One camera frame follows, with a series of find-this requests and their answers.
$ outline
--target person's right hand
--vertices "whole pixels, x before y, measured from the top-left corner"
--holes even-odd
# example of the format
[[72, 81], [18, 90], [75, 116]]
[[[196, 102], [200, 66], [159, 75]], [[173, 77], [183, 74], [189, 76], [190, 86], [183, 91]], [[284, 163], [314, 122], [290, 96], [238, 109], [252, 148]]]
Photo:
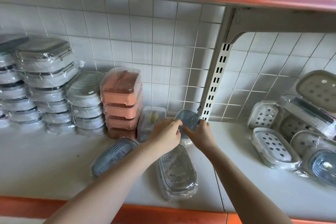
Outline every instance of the person's right hand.
[[199, 125], [194, 131], [187, 127], [182, 127], [182, 130], [202, 152], [209, 148], [217, 147], [217, 142], [212, 135], [210, 124], [205, 120], [199, 120]]

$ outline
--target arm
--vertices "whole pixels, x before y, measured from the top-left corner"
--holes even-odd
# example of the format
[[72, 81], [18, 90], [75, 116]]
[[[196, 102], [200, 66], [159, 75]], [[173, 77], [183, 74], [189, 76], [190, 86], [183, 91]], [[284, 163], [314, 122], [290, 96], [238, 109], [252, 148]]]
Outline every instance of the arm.
[[293, 224], [218, 147], [209, 123], [200, 120], [198, 129], [183, 127], [183, 132], [214, 166], [243, 224]]
[[182, 125], [180, 120], [172, 119], [155, 125], [147, 142], [136, 147], [44, 223], [111, 223], [136, 179], [154, 161], [179, 144], [179, 125]]

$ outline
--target hand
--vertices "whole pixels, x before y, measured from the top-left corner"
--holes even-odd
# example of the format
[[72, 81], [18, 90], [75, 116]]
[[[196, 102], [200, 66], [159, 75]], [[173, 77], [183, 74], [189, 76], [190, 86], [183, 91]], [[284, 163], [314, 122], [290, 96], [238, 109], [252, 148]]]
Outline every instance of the hand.
[[193, 131], [187, 127], [182, 127], [182, 130], [201, 152], [217, 147], [217, 142], [212, 135], [210, 124], [205, 120], [199, 120], [198, 127]]
[[155, 147], [158, 157], [170, 152], [180, 143], [181, 133], [179, 126], [182, 125], [181, 120], [174, 120], [173, 118], [155, 124], [147, 142]]

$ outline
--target forearm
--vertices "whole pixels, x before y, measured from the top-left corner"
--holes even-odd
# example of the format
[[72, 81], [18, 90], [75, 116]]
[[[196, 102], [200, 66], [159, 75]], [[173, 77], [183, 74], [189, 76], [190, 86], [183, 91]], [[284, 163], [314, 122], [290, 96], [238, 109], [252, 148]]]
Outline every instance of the forearm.
[[293, 224], [218, 146], [204, 154], [214, 166], [242, 224]]
[[136, 179], [158, 158], [143, 143], [50, 217], [45, 224], [108, 224]]

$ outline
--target orange container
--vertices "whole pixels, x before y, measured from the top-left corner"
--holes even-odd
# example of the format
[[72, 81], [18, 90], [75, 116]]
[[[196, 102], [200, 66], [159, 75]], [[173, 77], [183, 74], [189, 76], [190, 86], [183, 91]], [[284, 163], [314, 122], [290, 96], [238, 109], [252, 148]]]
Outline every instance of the orange container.
[[137, 115], [138, 109], [142, 106], [142, 91], [139, 93], [138, 99], [134, 105], [124, 105], [107, 103], [104, 104], [104, 114], [106, 116], [120, 116], [126, 119], [132, 119]]
[[133, 130], [137, 128], [142, 106], [137, 110], [136, 116], [132, 119], [126, 119], [125, 117], [105, 115], [106, 126], [108, 128], [122, 128], [126, 130]]
[[100, 83], [101, 100], [104, 104], [134, 105], [141, 90], [140, 70], [115, 67]]
[[135, 140], [137, 138], [137, 129], [127, 130], [122, 128], [108, 128], [108, 136], [113, 139], [128, 138]]

